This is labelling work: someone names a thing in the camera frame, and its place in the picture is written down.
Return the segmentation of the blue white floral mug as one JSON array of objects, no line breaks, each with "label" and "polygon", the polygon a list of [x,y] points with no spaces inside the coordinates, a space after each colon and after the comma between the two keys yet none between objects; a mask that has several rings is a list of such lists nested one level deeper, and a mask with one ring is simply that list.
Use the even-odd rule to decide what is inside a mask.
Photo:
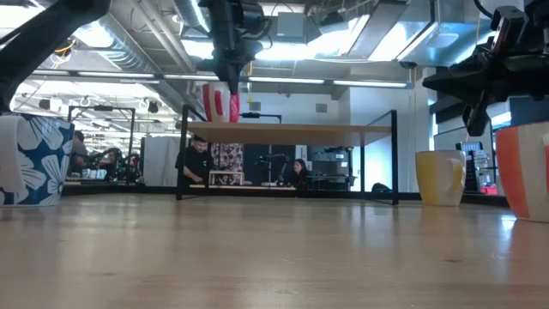
[{"label": "blue white floral mug", "polygon": [[0,115],[0,207],[59,202],[69,170],[75,126],[26,113]]}]

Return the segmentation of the yellow white coffee mug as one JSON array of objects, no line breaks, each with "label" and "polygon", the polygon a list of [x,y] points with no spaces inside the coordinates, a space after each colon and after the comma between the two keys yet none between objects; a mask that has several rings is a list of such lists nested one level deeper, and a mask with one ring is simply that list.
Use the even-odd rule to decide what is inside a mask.
[{"label": "yellow white coffee mug", "polygon": [[466,177],[466,155],[460,150],[421,151],[415,154],[416,179],[426,205],[458,206]]}]

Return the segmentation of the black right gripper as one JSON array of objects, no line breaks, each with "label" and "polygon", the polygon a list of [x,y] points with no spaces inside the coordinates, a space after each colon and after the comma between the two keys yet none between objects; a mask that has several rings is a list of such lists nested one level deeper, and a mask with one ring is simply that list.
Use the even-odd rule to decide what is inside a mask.
[{"label": "black right gripper", "polygon": [[462,115],[470,136],[482,136],[490,117],[489,103],[529,96],[549,97],[549,54],[495,55],[484,46],[447,70],[427,77],[423,86],[466,103]]}]

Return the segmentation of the orange white coffee mug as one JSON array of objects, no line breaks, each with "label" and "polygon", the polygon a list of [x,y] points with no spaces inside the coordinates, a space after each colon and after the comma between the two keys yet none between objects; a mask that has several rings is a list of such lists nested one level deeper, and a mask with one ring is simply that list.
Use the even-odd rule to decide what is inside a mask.
[{"label": "orange white coffee mug", "polygon": [[515,216],[549,223],[549,121],[503,128],[496,144],[500,180]]}]

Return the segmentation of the wooden shelf black frame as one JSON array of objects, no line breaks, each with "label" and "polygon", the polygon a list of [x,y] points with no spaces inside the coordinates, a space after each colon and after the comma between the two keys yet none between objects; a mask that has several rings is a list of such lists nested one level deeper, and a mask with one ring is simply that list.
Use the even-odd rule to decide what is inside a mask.
[{"label": "wooden shelf black frame", "polygon": [[[323,124],[250,124],[213,123],[190,105],[183,107],[180,130],[180,148],[177,160],[178,178],[175,190],[177,200],[189,190],[184,187],[184,178],[189,176],[184,170],[186,163],[187,133],[191,132],[216,143],[242,143],[265,145],[319,145],[350,146],[360,151],[360,189],[358,191],[296,191],[284,190],[284,197],[303,198],[345,198],[371,201],[386,200],[390,205],[400,202],[398,187],[398,146],[397,111],[390,110],[367,125],[323,125]],[[389,193],[368,192],[365,190],[365,146],[391,137],[390,159],[392,188]]]}]

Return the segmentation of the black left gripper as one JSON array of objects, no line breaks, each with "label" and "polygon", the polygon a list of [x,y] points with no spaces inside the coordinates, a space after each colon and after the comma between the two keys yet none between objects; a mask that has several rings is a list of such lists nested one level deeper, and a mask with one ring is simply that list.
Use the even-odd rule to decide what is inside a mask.
[{"label": "black left gripper", "polygon": [[208,37],[213,41],[211,59],[197,64],[225,82],[231,94],[238,94],[241,71],[263,50],[260,40],[268,35],[272,21],[257,0],[200,0],[210,16]]}]

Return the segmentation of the long ceiling light strip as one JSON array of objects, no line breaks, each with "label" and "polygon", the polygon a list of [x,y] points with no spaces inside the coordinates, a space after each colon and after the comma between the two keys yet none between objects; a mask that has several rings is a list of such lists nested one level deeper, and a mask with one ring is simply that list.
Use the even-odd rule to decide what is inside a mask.
[{"label": "long ceiling light strip", "polygon": [[[164,74],[164,73],[131,73],[109,71],[78,71],[78,70],[35,70],[29,79],[89,79],[113,80],[115,82],[159,82],[159,81],[186,81],[186,82],[218,82],[219,78],[212,75],[200,74]],[[403,88],[410,89],[412,82],[390,82],[378,80],[337,80],[303,77],[270,77],[270,76],[241,76],[240,82],[250,83],[284,83],[318,86],[342,86],[356,88]]]}]

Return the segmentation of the floral patterned panel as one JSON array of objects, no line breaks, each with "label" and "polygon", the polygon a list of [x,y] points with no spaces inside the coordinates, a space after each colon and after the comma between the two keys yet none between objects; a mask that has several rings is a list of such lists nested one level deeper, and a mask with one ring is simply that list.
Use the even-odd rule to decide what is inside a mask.
[{"label": "floral patterned panel", "polygon": [[241,143],[212,143],[212,170],[244,173],[244,145]]}]

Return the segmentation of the black metal workstation frame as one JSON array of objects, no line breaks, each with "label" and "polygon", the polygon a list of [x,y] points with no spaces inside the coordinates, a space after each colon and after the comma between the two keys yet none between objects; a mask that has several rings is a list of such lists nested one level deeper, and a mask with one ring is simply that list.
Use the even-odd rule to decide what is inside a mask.
[{"label": "black metal workstation frame", "polygon": [[[107,105],[97,105],[97,106],[69,106],[68,111],[68,117],[67,120],[69,122],[73,122],[78,119],[79,116],[72,116],[72,112],[75,109],[81,110],[81,112],[85,112],[88,109],[93,109],[95,112],[114,112],[114,111],[120,111],[120,112],[130,112],[131,118],[130,118],[130,132],[129,132],[129,148],[128,148],[128,154],[125,157],[125,184],[130,185],[130,165],[132,162],[132,159],[130,158],[132,156],[132,150],[133,150],[133,144],[134,144],[134,132],[135,132],[135,123],[136,123],[136,109],[133,107],[115,107],[115,106],[107,106]],[[99,161],[97,161],[98,164],[91,165],[93,163],[93,160],[95,159],[89,159],[89,158],[83,158],[80,160],[82,171],[84,169],[90,169],[91,167],[98,167]]]}]

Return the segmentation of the red white coffee mug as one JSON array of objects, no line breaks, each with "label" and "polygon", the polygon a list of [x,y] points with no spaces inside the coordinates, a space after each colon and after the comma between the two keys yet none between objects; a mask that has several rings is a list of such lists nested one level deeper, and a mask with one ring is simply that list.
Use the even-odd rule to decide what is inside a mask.
[{"label": "red white coffee mug", "polygon": [[237,123],[240,118],[239,94],[232,94],[225,82],[202,85],[206,118],[213,123]]}]

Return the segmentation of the black aluminium rig frame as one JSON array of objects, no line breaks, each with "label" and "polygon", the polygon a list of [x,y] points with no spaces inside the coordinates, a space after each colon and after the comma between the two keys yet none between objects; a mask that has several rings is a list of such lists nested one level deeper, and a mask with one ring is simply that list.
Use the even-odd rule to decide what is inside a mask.
[{"label": "black aluminium rig frame", "polygon": [[[153,187],[138,185],[66,185],[63,189],[64,197],[99,195],[99,194],[167,194],[176,196],[176,187]],[[227,187],[209,188],[200,185],[191,187],[183,192],[183,195],[191,196],[227,196],[227,197],[302,197],[302,198],[328,198],[328,199],[361,199],[370,201],[391,201],[394,204],[400,201],[420,201],[419,193],[402,192],[398,194],[380,192],[359,191],[295,191],[293,188],[266,187]]]}]

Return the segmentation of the black equipment rack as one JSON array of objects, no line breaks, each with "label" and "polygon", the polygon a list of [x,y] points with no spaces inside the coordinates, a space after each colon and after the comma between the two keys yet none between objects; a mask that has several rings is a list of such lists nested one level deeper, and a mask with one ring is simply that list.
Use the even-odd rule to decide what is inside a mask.
[{"label": "black equipment rack", "polygon": [[465,192],[471,194],[497,195],[496,168],[482,142],[459,142],[455,145],[466,155]]}]

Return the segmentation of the silver ceiling duct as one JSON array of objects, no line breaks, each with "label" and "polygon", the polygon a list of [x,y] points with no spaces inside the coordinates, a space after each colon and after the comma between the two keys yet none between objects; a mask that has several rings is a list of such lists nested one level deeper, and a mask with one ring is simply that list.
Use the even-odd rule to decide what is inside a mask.
[{"label": "silver ceiling duct", "polygon": [[[109,51],[101,52],[103,58],[124,72],[160,72],[160,68],[111,14],[98,19],[98,23],[100,28],[112,38],[112,44],[108,47]],[[146,83],[145,86],[155,91],[175,112],[181,112],[184,104],[190,105],[192,103],[191,100],[166,81]]]}]

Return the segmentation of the small wooden stand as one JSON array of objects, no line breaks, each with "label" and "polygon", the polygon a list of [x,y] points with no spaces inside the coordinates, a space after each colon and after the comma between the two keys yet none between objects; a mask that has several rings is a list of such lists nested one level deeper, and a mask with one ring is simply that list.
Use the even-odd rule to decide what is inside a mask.
[{"label": "small wooden stand", "polygon": [[234,171],[212,170],[209,172],[210,185],[244,185],[244,173]]}]

